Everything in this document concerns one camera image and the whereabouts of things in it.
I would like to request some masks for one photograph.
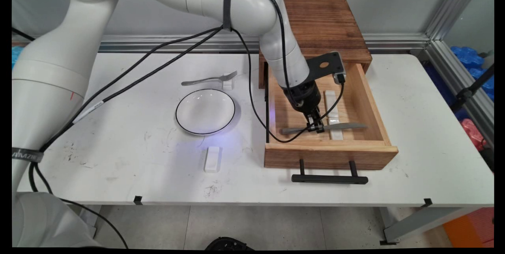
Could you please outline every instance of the black rim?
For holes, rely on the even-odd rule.
[[[181,123],[179,122],[179,119],[177,118],[177,110],[179,110],[179,105],[182,103],[182,101],[184,99],[186,99],[186,97],[188,97],[190,94],[193,94],[195,93],[196,91],[200,91],[200,90],[216,90],[216,91],[219,91],[219,92],[222,92],[224,93],[227,97],[230,98],[231,100],[231,103],[233,103],[233,115],[231,116],[231,119],[228,121],[228,123],[226,123],[226,125],[224,125],[222,128],[220,128],[219,130],[215,130],[214,132],[210,132],[210,133],[195,133],[195,132],[191,132],[190,130],[187,130],[186,128],[184,128],[184,126],[181,125]],[[184,96],[181,101],[179,101],[179,104],[177,105],[177,108],[175,108],[175,121],[177,121],[177,123],[179,124],[179,126],[185,130],[186,132],[189,132],[189,133],[192,133],[192,134],[195,134],[195,135],[209,135],[209,134],[213,134],[213,133],[216,133],[216,132],[219,132],[220,130],[223,130],[224,128],[226,128],[226,126],[229,125],[229,123],[231,122],[231,120],[233,120],[233,117],[235,117],[235,102],[233,101],[233,98],[231,98],[231,96],[229,96],[226,92],[224,91],[220,91],[219,89],[213,89],[213,88],[204,88],[204,89],[198,89],[198,90],[195,90],[193,92],[190,92],[189,94],[187,94],[186,96]]]

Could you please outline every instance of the wooden box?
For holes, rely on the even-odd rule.
[[[305,168],[349,169],[348,162],[354,160],[357,169],[380,170],[398,153],[392,146],[368,86],[363,67],[359,63],[346,63],[346,83],[337,109],[341,123],[365,123],[365,129],[343,131],[343,140],[331,140],[329,131],[323,133],[304,132],[289,143],[280,143],[269,136],[265,146],[265,167],[299,168],[303,159]],[[267,75],[268,120],[270,131],[281,140],[292,135],[281,135],[281,128],[304,127],[305,117],[293,110],[275,77],[269,69]],[[326,112],[324,91],[334,90],[338,96],[340,85],[334,83],[331,75],[316,80],[321,92],[319,109]]]

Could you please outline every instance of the fork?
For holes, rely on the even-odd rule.
[[[236,75],[237,75],[237,71],[232,72],[229,75],[225,75],[225,76],[221,76],[221,77],[204,78],[202,80],[197,80],[197,81],[181,82],[181,85],[187,86],[187,85],[192,85],[192,84],[200,83],[202,81],[213,80],[213,79],[218,79],[220,81],[229,81]]]

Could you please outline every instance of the gray floor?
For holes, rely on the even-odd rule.
[[[101,208],[130,248],[203,250],[219,236],[255,250],[452,247],[443,227],[381,246],[382,220],[370,207],[229,207],[109,205]],[[100,219],[95,239],[122,248]]]

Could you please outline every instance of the drawer handle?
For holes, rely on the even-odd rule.
[[[300,174],[291,175],[292,182],[308,182],[308,183],[334,183],[334,184],[367,184],[368,177],[358,176],[356,163],[349,161],[351,176],[337,175],[305,175],[303,159],[300,159]]]

